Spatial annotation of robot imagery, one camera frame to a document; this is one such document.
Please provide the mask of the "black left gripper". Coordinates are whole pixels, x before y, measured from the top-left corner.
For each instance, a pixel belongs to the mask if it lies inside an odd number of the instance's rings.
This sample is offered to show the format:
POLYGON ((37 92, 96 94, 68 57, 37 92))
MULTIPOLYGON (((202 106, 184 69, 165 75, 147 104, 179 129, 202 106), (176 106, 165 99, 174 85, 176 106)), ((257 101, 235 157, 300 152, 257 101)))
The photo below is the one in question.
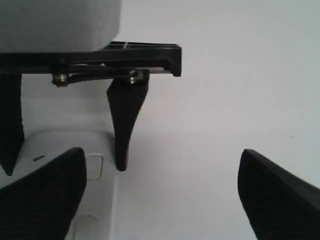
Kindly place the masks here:
POLYGON ((106 94, 118 171, 128 167, 131 135, 149 91, 151 74, 182 75, 182 47, 172 43, 113 41, 102 50, 2 53, 1 74, 50 74, 57 87, 114 79, 106 94))

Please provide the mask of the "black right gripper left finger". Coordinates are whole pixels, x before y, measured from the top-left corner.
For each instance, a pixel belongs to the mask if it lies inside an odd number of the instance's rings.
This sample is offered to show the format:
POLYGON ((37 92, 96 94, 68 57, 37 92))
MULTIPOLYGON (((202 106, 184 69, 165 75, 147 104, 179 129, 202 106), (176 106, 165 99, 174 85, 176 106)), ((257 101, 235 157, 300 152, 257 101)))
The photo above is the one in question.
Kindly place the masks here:
POLYGON ((1 188, 2 240, 63 240, 87 185, 85 152, 74 147, 1 188))

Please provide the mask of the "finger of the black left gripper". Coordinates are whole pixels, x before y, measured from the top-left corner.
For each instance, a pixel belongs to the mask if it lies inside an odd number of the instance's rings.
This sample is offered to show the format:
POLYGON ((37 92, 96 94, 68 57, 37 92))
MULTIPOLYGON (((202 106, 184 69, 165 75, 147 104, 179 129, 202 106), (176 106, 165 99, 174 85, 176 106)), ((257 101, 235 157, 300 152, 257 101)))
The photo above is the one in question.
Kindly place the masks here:
POLYGON ((20 74, 0 75, 0 165, 8 176, 25 141, 21 94, 20 74))

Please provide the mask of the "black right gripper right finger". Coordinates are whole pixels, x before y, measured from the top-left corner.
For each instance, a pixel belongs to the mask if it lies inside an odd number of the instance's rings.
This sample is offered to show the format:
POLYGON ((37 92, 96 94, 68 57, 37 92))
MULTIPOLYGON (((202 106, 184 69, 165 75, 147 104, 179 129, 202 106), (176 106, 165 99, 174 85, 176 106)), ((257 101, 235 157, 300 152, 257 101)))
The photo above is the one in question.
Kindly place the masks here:
POLYGON ((318 240, 320 190, 253 149, 240 158, 237 190, 258 240, 318 240))

